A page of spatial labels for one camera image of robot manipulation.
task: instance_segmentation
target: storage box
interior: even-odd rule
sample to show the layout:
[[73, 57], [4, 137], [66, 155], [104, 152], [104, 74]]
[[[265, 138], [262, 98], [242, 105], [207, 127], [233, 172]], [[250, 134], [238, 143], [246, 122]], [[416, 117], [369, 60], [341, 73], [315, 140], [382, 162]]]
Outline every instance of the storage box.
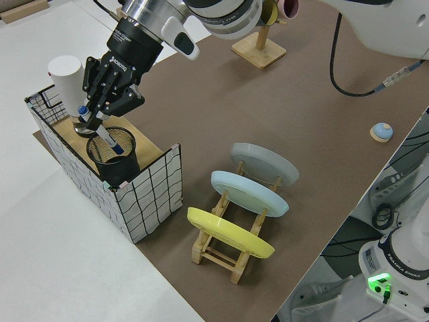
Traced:
[[113, 189], [103, 182], [86, 154], [87, 139], [73, 131], [55, 86], [25, 99], [50, 149], [76, 186], [133, 243], [152, 233], [182, 206], [180, 145], [162, 152], [126, 119], [111, 117], [107, 126], [125, 127], [136, 138], [141, 172], [129, 184]]

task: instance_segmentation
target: brown table mat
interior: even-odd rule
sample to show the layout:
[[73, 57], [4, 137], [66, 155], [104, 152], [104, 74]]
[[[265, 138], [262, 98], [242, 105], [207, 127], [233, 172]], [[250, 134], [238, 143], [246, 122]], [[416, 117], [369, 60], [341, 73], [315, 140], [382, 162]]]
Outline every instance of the brown table mat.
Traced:
[[[296, 19], [271, 28], [269, 39], [288, 52], [266, 70], [234, 54], [232, 42], [210, 37], [198, 43], [197, 61], [175, 55], [143, 76], [146, 103], [127, 118], [161, 150], [182, 144], [184, 206], [137, 247], [206, 321], [269, 321], [428, 104], [426, 65], [370, 97], [338, 93], [328, 68], [335, 21], [329, 6], [301, 1]], [[343, 21], [335, 73], [346, 90], [372, 89], [413, 62], [364, 48]], [[380, 121], [394, 130], [386, 144], [369, 135]], [[267, 218], [260, 233], [275, 253], [251, 258], [238, 286], [228, 270], [191, 262], [198, 230], [186, 219], [189, 206], [215, 206], [210, 174], [235, 171], [235, 142], [273, 150], [300, 171], [294, 185], [278, 190], [289, 212]], [[247, 229], [254, 220], [234, 205], [225, 218]]]

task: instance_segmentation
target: cable connector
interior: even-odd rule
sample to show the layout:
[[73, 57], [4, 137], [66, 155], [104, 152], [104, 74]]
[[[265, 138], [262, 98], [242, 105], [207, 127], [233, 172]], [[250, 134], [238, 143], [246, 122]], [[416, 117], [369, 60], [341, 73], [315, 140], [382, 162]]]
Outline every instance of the cable connector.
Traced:
[[411, 74], [415, 69], [420, 67], [423, 64], [424, 60], [419, 60], [418, 62], [415, 62], [407, 67], [403, 67], [399, 69], [397, 72], [393, 73], [390, 77], [387, 77], [379, 86], [377, 86], [374, 91], [379, 92], [382, 89], [385, 89], [386, 87], [390, 87], [396, 83], [398, 83], [400, 80], [402, 80], [404, 77]]
[[388, 300], [390, 299], [390, 287], [391, 284], [386, 284], [386, 289], [383, 294], [383, 304], [387, 304]]

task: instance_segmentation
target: white cup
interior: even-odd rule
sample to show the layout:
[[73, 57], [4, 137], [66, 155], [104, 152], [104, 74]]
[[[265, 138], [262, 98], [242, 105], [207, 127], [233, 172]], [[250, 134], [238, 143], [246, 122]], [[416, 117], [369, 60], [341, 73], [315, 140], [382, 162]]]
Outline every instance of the white cup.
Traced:
[[78, 108], [86, 98], [82, 90], [84, 69], [79, 58], [70, 55], [56, 57], [50, 61], [48, 71], [67, 113], [79, 117]]

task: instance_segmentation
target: black cord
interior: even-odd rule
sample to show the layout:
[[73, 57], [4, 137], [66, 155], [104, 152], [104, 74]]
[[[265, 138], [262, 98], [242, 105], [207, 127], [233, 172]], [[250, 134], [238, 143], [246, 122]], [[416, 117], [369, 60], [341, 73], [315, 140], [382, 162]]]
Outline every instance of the black cord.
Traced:
[[372, 317], [373, 315], [377, 314], [377, 313], [378, 313], [378, 312], [380, 312], [382, 309], [384, 309], [384, 306], [385, 306], [385, 304], [383, 303], [383, 305], [382, 305], [378, 310], [376, 310], [376, 311], [372, 312], [371, 314], [368, 314], [366, 317], [364, 317], [364, 318], [360, 319], [360, 320], [359, 320], [359, 321], [357, 321], [357, 322], [362, 322], [362, 321], [364, 321], [364, 320], [369, 319], [370, 317]]
[[357, 255], [359, 254], [359, 252], [355, 252], [355, 253], [350, 253], [350, 254], [344, 254], [344, 255], [324, 255], [321, 254], [320, 257], [333, 257], [333, 258], [338, 258], [338, 257], [348, 257], [348, 256], [353, 256], [353, 255]]
[[[336, 83], [335, 78], [334, 78], [334, 60], [335, 60], [335, 51], [336, 51], [336, 43], [338, 41], [338, 34], [340, 32], [340, 26], [341, 26], [341, 19], [343, 18], [343, 15], [341, 14], [341, 12], [338, 13], [338, 18], [336, 20], [336, 25], [335, 25], [335, 32], [334, 32], [334, 39], [332, 41], [332, 48], [330, 51], [330, 62], [329, 62], [329, 76], [330, 76], [330, 82], [332, 83], [332, 85], [335, 87], [335, 89], [347, 96], [352, 96], [352, 97], [365, 97], [365, 96], [369, 96], [372, 95], [374, 93], [376, 93], [377, 91], [380, 91], [382, 89], [384, 89], [386, 87], [386, 85], [383, 83], [379, 84], [377, 87], [375, 87], [372, 91], [366, 92], [366, 93], [350, 93], [345, 91], [344, 89], [340, 88], [339, 85]], [[420, 59], [419, 61], [415, 62], [413, 65], [408, 66], [409, 71], [412, 72], [413, 70], [415, 70], [417, 67], [419, 67], [421, 64], [423, 64], [425, 62], [424, 59]]]
[[429, 134], [429, 131], [424, 132], [424, 133], [422, 133], [422, 134], [420, 134], [420, 135], [418, 135], [418, 136], [412, 136], [412, 137], [410, 137], [410, 138], [406, 138], [405, 140], [417, 139], [417, 138], [420, 138], [420, 137], [422, 137], [422, 136], [425, 136], [426, 134]]
[[338, 40], [338, 34], [340, 32], [340, 26], [341, 26], [341, 19], [342, 18], [343, 18], [343, 15], [341, 13], [339, 13], [338, 14], [338, 18], [336, 20], [334, 40], [332, 42], [332, 49], [330, 51], [330, 63], [329, 63], [330, 81], [331, 81], [332, 85], [334, 85], [335, 89], [338, 92], [340, 92], [341, 94], [344, 94], [344, 95], [347, 95], [347, 96], [352, 96], [352, 97], [369, 96], [369, 95], [375, 93], [375, 91], [372, 90], [372, 91], [369, 91], [369, 92], [366, 92], [366, 93], [361, 93], [361, 94], [350, 93], [350, 92], [347, 92], [347, 91], [343, 90], [342, 88], [340, 88], [339, 85], [335, 81], [335, 78], [334, 78], [334, 59], [335, 59], [336, 42]]
[[120, 17], [118, 17], [113, 11], [108, 10], [104, 5], [99, 3], [98, 0], [93, 0], [93, 1], [101, 10], [103, 10], [105, 13], [110, 15], [114, 20], [116, 21], [120, 20]]
[[358, 252], [358, 250], [354, 250], [353, 248], [350, 248], [350, 247], [347, 247], [347, 246], [344, 246], [344, 245], [338, 245], [338, 246], [341, 246], [342, 248], [345, 248], [346, 250], [351, 250], [352, 252]]
[[411, 149], [410, 151], [408, 151], [407, 153], [405, 153], [403, 156], [400, 156], [398, 159], [396, 159], [396, 160], [395, 160], [395, 161], [393, 161], [391, 164], [389, 164], [388, 166], [386, 166], [386, 167], [384, 168], [384, 170], [386, 170], [386, 169], [390, 168], [390, 167], [391, 167], [391, 166], [393, 166], [396, 162], [398, 162], [399, 160], [401, 160], [403, 157], [407, 156], [408, 154], [410, 154], [411, 152], [413, 152], [413, 151], [417, 150], [418, 148], [421, 148], [422, 146], [424, 146], [424, 145], [425, 145], [425, 144], [427, 144], [427, 143], [429, 143], [429, 140], [428, 140], [428, 141], [425, 141], [425, 142], [423, 142], [423, 143], [421, 143], [419, 146], [415, 147], [414, 149]]
[[96, 5], [98, 5], [104, 12], [110, 14], [110, 10], [108, 10], [104, 5], [98, 2], [98, 0], [93, 0]]
[[394, 219], [395, 211], [393, 210], [393, 207], [388, 203], [382, 203], [375, 210], [372, 218], [372, 224], [375, 229], [385, 230], [392, 226]]
[[379, 240], [379, 239], [380, 237], [356, 238], [356, 239], [350, 239], [346, 241], [338, 241], [337, 243], [329, 243], [328, 246], [337, 246], [337, 245], [349, 244], [354, 242], [367, 242], [367, 241]]
[[424, 142], [420, 142], [420, 143], [415, 143], [415, 144], [407, 144], [406, 146], [401, 146], [402, 147], [407, 147], [407, 146], [419, 146], [420, 144], [422, 144]]

